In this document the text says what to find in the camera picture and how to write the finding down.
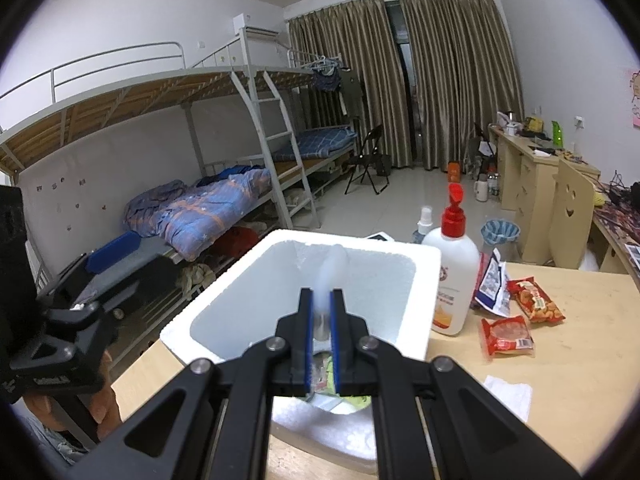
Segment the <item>person's left hand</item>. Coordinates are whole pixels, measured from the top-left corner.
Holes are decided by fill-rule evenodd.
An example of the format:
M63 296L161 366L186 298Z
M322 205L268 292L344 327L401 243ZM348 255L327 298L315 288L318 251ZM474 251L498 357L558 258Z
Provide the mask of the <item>person's left hand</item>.
M111 378L108 374L111 362L111 355L105 351L100 364L100 372L104 379L103 388L91 397L88 407L96 422L96 436L100 441L104 440L122 423L116 394L111 386ZM62 422L53 415L51 399L48 396L40 393L26 393L23 396L23 401L26 408L32 412L43 426L57 432L66 430Z

